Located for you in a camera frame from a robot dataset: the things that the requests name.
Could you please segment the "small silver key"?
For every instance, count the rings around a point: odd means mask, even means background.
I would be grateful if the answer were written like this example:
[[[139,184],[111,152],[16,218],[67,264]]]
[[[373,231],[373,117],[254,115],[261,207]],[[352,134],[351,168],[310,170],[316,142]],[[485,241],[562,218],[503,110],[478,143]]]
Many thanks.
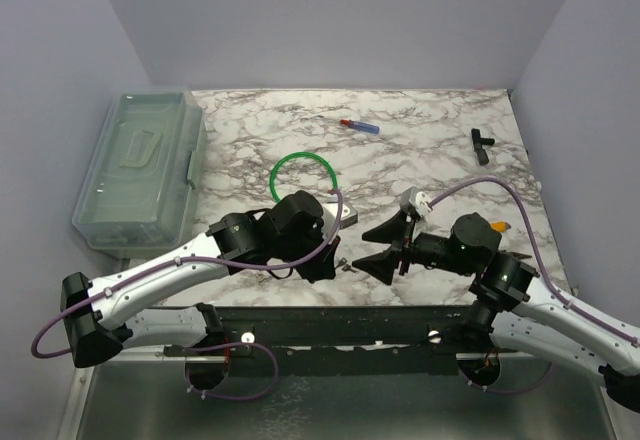
[[[341,258],[335,268],[343,272],[358,273],[358,270],[346,258]]]

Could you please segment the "green cable lock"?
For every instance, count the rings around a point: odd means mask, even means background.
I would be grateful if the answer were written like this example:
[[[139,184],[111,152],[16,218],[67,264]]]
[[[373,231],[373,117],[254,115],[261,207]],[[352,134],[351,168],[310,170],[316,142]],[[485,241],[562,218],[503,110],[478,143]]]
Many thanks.
[[[283,182],[279,180],[279,176],[282,171],[285,172],[287,180],[301,180],[303,186],[310,186],[312,180],[319,178],[321,170],[324,171],[327,182],[331,184],[331,189],[337,189],[339,186],[337,174],[322,156],[308,151],[285,155],[276,162],[269,174],[268,185],[272,199],[275,202],[280,201],[279,185]]]

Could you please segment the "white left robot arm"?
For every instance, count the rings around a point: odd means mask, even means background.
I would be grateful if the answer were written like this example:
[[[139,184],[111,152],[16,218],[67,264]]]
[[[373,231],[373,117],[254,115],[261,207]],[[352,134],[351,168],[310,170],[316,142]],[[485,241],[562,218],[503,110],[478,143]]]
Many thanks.
[[[332,279],[338,231],[356,217],[342,199],[322,204],[298,191],[271,208],[227,214],[184,245],[121,273],[67,276],[61,311],[74,365],[96,366],[139,346],[214,353],[222,332],[211,308],[159,302],[243,270],[294,270],[310,283]]]

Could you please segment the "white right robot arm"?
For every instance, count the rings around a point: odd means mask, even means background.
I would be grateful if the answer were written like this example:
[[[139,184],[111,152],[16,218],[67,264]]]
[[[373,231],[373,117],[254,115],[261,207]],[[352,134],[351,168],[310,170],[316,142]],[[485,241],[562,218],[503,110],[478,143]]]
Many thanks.
[[[619,405],[639,409],[639,330],[548,285],[539,271],[500,250],[501,235],[479,214],[459,217],[447,237],[415,234],[404,212],[363,234],[386,250],[355,268],[391,284],[412,265],[470,276],[475,300],[457,327],[460,342],[489,345],[572,367],[602,385]]]

